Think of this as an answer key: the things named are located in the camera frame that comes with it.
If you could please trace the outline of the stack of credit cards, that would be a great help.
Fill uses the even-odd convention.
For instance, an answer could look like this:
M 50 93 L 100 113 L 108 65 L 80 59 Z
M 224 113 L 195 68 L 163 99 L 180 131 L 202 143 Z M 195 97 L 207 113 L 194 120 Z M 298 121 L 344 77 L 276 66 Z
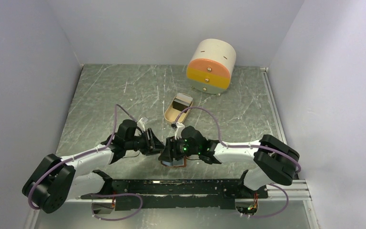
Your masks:
M 192 106 L 193 98 L 187 94 L 178 93 L 172 101 L 172 108 L 183 111 L 187 107 Z

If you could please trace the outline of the beige oval card tray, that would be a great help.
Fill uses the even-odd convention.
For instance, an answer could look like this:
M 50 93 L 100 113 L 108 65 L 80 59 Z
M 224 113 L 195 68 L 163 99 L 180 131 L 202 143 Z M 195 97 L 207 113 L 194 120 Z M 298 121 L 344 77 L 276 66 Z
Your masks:
M 176 117 L 180 114 L 181 111 L 175 110 L 172 108 L 172 102 L 169 104 L 168 108 L 164 112 L 164 118 L 168 124 L 172 124 L 175 121 Z

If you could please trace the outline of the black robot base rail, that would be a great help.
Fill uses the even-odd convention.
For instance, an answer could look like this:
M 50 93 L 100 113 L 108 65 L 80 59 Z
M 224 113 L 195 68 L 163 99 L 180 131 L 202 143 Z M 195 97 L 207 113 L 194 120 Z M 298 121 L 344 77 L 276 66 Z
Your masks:
M 102 194 L 116 194 L 115 210 L 142 208 L 235 209 L 237 199 L 268 198 L 266 186 L 256 191 L 240 179 L 114 179 Z

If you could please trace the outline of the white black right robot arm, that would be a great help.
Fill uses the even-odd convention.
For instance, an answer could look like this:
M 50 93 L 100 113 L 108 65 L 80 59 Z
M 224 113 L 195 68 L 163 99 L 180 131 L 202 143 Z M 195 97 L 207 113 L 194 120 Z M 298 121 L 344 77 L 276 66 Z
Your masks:
M 268 184 L 289 186 L 301 171 L 299 153 L 272 135 L 263 135 L 261 140 L 253 142 L 226 143 L 206 139 L 192 126 L 178 128 L 175 136 L 167 138 L 158 159 L 173 166 L 175 161 L 193 155 L 210 165 L 228 162 L 254 165 L 254 169 L 243 172 L 238 185 L 239 194 L 245 198 Z

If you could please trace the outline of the brown leather card holder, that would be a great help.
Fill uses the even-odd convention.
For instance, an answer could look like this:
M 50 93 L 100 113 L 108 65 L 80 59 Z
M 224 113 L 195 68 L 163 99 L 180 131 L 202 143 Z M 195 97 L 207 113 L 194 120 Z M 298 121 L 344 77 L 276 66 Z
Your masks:
M 180 168 L 180 167 L 186 167 L 187 160 L 186 157 L 184 157 L 180 160 L 175 160 L 173 162 L 160 161 L 160 163 L 165 167 Z

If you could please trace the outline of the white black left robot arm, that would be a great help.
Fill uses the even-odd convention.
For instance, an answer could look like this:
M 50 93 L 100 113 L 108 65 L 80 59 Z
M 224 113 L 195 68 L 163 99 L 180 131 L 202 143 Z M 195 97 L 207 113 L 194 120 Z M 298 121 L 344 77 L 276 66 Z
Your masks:
M 126 119 L 117 131 L 90 150 L 71 156 L 45 156 L 26 181 L 22 193 L 33 209 L 45 213 L 55 212 L 69 199 L 107 198 L 115 193 L 113 179 L 99 167 L 119 161 L 130 150 L 150 156 L 164 148 L 151 128 L 143 131 L 136 121 Z

